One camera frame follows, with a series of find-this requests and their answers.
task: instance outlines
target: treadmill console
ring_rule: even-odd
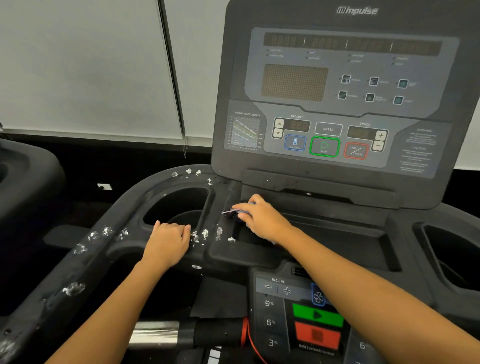
[[[433,178],[452,120],[440,107],[459,40],[252,29],[233,74],[224,148]]]
[[[384,364],[298,265],[251,273],[252,339],[274,363]]]

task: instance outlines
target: blue button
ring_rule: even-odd
[[[331,304],[325,297],[322,290],[315,283],[312,283],[312,303],[319,307],[323,307],[326,304]]]
[[[303,152],[306,145],[307,138],[305,136],[287,135],[285,137],[285,149]]]

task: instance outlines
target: hand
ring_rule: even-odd
[[[249,229],[256,235],[262,239],[281,244],[282,236],[287,230],[293,228],[289,221],[257,194],[254,194],[249,202],[255,202],[256,204],[237,204],[232,208],[248,211],[252,215],[240,212],[239,218],[245,221]]]
[[[190,225],[160,224],[157,221],[145,247],[142,264],[162,275],[187,252],[191,229]]]

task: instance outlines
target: left arm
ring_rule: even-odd
[[[186,253],[190,230],[157,221],[142,260],[46,364],[119,364],[157,282]]]

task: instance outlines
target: impulse logo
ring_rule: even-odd
[[[370,6],[367,6],[363,9],[354,9],[349,6],[339,6],[338,9],[336,10],[337,14],[343,14],[343,15],[377,15],[378,14],[378,8],[372,9]]]

